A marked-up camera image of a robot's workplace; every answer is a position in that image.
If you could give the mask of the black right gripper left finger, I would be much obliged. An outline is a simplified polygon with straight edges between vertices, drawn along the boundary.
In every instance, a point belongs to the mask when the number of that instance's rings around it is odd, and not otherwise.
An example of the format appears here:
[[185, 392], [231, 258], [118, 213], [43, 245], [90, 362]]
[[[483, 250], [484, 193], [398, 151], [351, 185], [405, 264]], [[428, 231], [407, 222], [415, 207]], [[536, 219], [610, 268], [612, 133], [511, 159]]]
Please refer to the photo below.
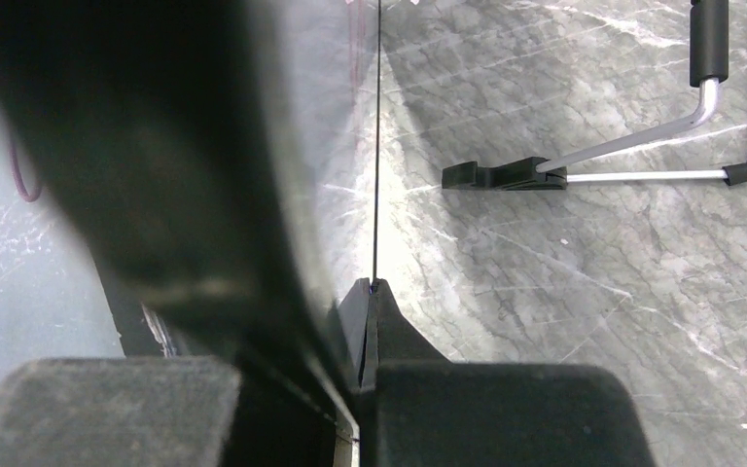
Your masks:
[[213, 358], [44, 359], [0, 385], [0, 466], [330, 466], [335, 429]]

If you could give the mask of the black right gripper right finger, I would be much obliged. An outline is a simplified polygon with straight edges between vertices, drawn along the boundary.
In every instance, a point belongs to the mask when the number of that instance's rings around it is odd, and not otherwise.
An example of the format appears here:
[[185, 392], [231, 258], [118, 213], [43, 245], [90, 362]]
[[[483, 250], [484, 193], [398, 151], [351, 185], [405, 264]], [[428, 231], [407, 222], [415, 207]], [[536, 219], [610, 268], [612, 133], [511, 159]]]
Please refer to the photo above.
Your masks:
[[368, 295], [360, 373], [365, 466], [651, 466], [632, 398], [589, 365], [455, 363]]

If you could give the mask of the white whiteboard black frame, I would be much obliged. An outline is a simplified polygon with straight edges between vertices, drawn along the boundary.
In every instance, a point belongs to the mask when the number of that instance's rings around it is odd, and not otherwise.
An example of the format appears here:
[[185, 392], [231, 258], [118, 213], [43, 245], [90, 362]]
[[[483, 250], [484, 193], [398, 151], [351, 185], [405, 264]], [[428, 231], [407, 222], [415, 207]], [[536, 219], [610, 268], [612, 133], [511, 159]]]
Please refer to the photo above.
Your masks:
[[0, 112], [91, 252], [201, 349], [359, 423], [375, 1], [0, 1]]

